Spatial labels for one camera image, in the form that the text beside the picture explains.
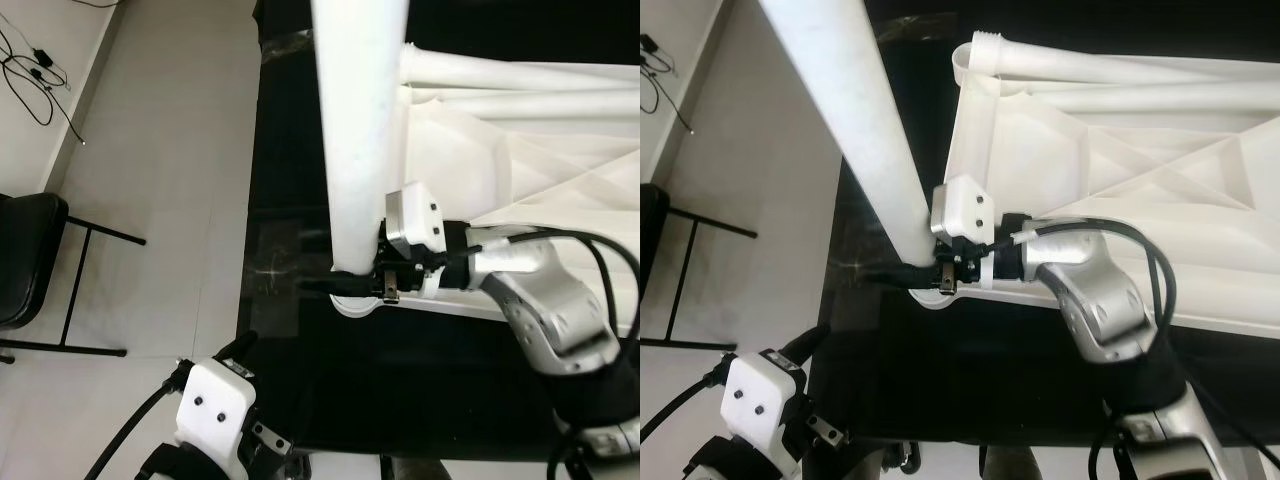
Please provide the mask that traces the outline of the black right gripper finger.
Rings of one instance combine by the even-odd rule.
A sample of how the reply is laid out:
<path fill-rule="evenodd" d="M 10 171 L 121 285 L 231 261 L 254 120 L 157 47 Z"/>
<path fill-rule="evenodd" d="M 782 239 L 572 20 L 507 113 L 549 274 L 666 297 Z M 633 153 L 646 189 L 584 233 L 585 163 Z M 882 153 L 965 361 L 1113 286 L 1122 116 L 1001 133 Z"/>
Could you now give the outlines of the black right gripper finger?
<path fill-rule="evenodd" d="M 381 298 L 385 293 L 376 276 L 355 274 L 301 276 L 300 288 L 343 298 Z"/>
<path fill-rule="evenodd" d="M 937 288 L 941 284 L 941 269 L 906 262 L 878 262 L 861 269 L 861 280 L 893 288 Z"/>

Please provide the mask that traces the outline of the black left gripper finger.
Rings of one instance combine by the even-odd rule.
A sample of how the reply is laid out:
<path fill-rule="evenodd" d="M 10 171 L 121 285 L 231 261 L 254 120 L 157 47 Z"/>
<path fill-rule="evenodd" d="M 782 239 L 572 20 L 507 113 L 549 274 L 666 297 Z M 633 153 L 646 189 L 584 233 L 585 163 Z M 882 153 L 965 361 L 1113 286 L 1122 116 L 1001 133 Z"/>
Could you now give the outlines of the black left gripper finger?
<path fill-rule="evenodd" d="M 239 334 L 230 343 L 221 347 L 212 356 L 212 360 L 229 370 L 246 370 L 243 366 L 244 356 L 252 349 L 257 339 L 259 333 L 253 330 Z"/>
<path fill-rule="evenodd" d="M 826 340 L 829 333 L 829 325 L 814 325 L 786 343 L 780 349 L 780 355 L 791 364 L 803 366 L 820 348 L 820 344 Z"/>

